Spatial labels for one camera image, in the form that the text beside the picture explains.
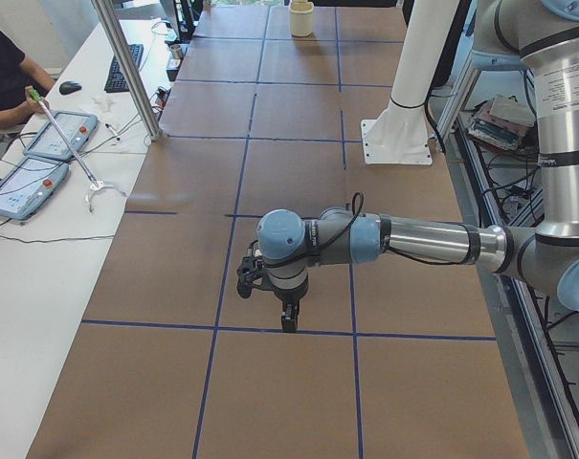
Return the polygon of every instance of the brown table surface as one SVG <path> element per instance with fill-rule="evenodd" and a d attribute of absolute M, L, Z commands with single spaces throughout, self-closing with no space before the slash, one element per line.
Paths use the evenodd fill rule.
<path fill-rule="evenodd" d="M 205 11 L 29 459 L 524 458 L 476 271 L 395 256 L 310 271 L 301 331 L 235 269 L 273 208 L 460 214 L 443 156 L 369 165 L 397 9 Z"/>

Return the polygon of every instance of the black shirt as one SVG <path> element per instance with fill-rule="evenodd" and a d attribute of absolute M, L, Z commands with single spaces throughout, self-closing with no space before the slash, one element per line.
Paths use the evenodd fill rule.
<path fill-rule="evenodd" d="M 25 100 L 26 86 L 32 85 L 41 95 L 46 91 L 19 69 L 25 54 L 0 32 L 0 111 L 14 108 Z"/>

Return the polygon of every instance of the metal pole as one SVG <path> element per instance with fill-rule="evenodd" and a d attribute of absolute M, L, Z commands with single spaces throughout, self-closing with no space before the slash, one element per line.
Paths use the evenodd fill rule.
<path fill-rule="evenodd" d="M 100 19 L 101 26 L 104 27 L 110 46 L 115 53 L 115 57 L 119 61 L 121 66 L 123 76 L 127 81 L 127 86 L 129 87 L 129 93 L 134 99 L 136 104 L 136 109 L 143 119 L 145 124 L 146 132 L 148 132 L 149 137 L 152 141 L 159 139 L 162 130 L 159 127 L 157 118 L 153 114 L 151 109 L 148 96 L 146 94 L 145 86 L 140 78 L 140 73 L 138 68 L 132 59 L 127 46 L 127 40 L 123 34 L 121 24 L 119 19 L 115 15 L 115 9 L 113 8 L 112 2 L 110 0 L 91 0 Z"/>
<path fill-rule="evenodd" d="M 465 107 L 479 76 L 480 70 L 472 66 L 472 54 L 468 54 L 457 81 L 453 85 L 454 95 L 447 100 L 438 121 L 438 132 L 442 139 L 446 139 L 451 133 L 453 123 L 459 116 L 459 112 Z"/>

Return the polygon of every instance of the wall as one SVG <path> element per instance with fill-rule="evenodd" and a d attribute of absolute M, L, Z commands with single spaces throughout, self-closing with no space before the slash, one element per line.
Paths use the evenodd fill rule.
<path fill-rule="evenodd" d="M 98 23 L 90 0 L 0 0 L 0 30 L 46 68 L 63 68 Z"/>

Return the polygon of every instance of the white desk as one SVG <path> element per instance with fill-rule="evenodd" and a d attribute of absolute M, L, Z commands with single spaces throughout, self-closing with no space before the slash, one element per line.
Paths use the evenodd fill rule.
<path fill-rule="evenodd" d="M 153 23 L 122 21 L 127 41 L 145 45 L 141 76 L 149 95 L 160 85 L 168 87 L 168 51 L 164 38 L 151 32 Z M 83 89 L 62 96 L 57 84 L 47 97 L 52 109 L 88 111 L 99 116 L 98 128 L 85 149 L 111 136 L 104 127 L 106 122 L 121 128 L 137 113 L 129 93 L 103 92 L 111 58 L 110 45 L 98 25 L 58 81 L 72 79 Z M 109 110 L 103 110 L 103 104 L 95 103 L 94 98 L 110 100 Z M 45 120 L 34 116 L 24 132 L 36 131 Z M 89 154 L 85 162 L 99 179 L 115 182 L 129 193 L 148 139 L 142 123 L 121 137 L 120 142 L 107 143 Z M 20 142 L 15 142 L 5 159 L 16 163 L 21 152 Z M 0 177 L 11 169 L 11 165 L 0 163 Z M 89 185 L 78 165 L 71 164 L 65 183 L 26 225 L 8 223 L 0 228 L 0 234 L 26 240 L 114 234 L 125 198 L 105 190 L 94 198 L 95 210 L 90 213 L 84 204 Z M 1 459 L 25 457 L 110 244 L 110 239 L 53 244 L 0 239 Z"/>

